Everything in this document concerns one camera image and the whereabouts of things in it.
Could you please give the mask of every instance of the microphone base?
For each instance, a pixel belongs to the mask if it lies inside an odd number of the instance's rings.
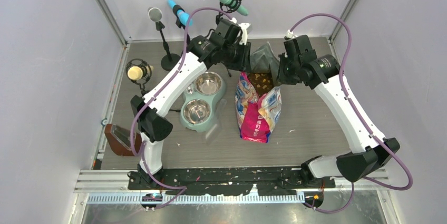
[[[179,62],[180,56],[178,54],[165,55],[161,59],[161,68],[166,71],[171,71]]]

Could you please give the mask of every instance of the stainless steel bowl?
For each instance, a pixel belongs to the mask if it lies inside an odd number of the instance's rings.
[[[211,109],[207,102],[202,99],[189,101],[183,110],[185,119],[192,124],[205,121],[210,115]]]
[[[222,88],[222,78],[214,72],[205,72],[196,79],[196,89],[203,95],[214,95]]]

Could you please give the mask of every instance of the bag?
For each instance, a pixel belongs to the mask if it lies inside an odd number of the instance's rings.
[[[250,64],[256,73],[247,75],[242,72],[236,87],[236,116],[240,137],[267,143],[281,114],[280,86],[276,82],[279,61],[267,42],[250,55]]]

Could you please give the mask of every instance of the clear plastic object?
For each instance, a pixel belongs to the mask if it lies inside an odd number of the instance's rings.
[[[222,131],[222,123],[220,123],[220,117],[222,115],[222,112],[224,111],[225,105],[227,105],[226,99],[221,99],[217,103],[216,113],[211,118],[213,120],[211,122],[212,126],[203,134],[203,139],[205,140],[207,145],[212,144],[217,139],[220,131]]]

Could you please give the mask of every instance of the gray floor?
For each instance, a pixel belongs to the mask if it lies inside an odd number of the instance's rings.
[[[269,41],[275,54],[284,51],[282,39]],[[251,50],[256,50],[264,42],[266,40],[253,40]],[[311,43],[317,55],[331,53],[325,38],[312,38]],[[170,42],[171,51],[179,53],[181,46],[180,42]],[[164,55],[161,43],[131,44],[129,60],[141,58],[155,67],[150,88],[155,87],[167,74],[160,67]],[[162,161],[165,168],[299,165],[317,155],[340,154],[349,150],[329,108],[314,91],[303,85],[281,87],[283,108],[267,144],[242,140],[234,104],[239,73],[232,71],[233,77],[229,77],[222,65],[215,65],[210,70],[220,74],[227,83],[227,92],[223,97],[228,101],[222,115],[223,130],[216,141],[206,145],[201,135],[182,127],[178,113],[170,112],[166,118],[174,128],[164,141]],[[136,94],[140,94],[139,88],[124,77],[112,123],[130,128],[133,119],[130,100]],[[182,103],[180,97],[172,108],[179,109]],[[117,156],[107,148],[101,168],[135,169],[138,161],[139,158]]]
[[[350,191],[325,192],[321,208],[339,209],[349,194]],[[297,203],[171,205],[154,212],[142,211],[138,204],[88,204],[82,223],[379,224],[386,223],[386,219],[376,191],[357,191],[349,207],[332,215],[314,212]]]

